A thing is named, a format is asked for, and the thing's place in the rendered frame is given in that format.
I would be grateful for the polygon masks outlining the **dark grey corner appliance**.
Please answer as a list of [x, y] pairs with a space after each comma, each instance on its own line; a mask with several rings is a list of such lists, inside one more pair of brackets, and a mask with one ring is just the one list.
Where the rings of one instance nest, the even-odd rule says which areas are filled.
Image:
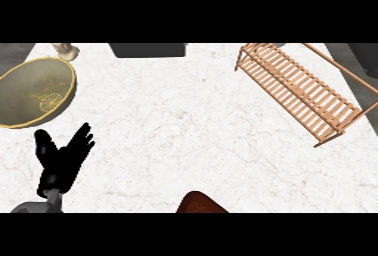
[[366, 75], [378, 79], [378, 43], [348, 43], [348, 47]]

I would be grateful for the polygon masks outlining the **dark grey rectangular appliance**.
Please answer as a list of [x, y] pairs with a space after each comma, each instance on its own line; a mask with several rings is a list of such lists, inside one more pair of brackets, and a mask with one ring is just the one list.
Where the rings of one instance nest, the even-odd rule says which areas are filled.
[[184, 57], [184, 43], [110, 43], [118, 58]]

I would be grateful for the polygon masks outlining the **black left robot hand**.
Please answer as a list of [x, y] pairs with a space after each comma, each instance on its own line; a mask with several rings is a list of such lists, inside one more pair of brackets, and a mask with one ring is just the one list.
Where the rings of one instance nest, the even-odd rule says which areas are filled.
[[78, 128], [66, 146], [57, 148], [46, 130], [34, 132], [35, 156], [43, 166], [37, 195], [57, 189], [65, 194], [74, 184], [82, 162], [94, 146], [93, 134], [87, 123]]

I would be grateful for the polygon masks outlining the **reddish brown rounded object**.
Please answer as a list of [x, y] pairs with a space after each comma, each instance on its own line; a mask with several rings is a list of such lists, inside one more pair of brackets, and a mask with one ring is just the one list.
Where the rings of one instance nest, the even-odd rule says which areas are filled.
[[178, 213], [226, 213], [227, 210], [199, 191], [190, 191], [180, 202]]

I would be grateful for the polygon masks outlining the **wooden slatted tiered shelf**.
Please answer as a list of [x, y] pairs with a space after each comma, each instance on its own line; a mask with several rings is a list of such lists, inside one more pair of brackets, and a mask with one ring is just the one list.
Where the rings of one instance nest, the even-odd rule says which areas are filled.
[[378, 106], [360, 110], [271, 43], [239, 48], [235, 69], [242, 69], [310, 132], [319, 143], [338, 138]]

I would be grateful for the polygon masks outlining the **gold-rimmed grey oval tray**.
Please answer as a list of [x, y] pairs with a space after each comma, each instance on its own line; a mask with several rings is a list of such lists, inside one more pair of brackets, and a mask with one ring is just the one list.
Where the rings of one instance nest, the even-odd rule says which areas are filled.
[[0, 127], [22, 129], [51, 121], [77, 90], [72, 65], [54, 57], [32, 59], [0, 76]]

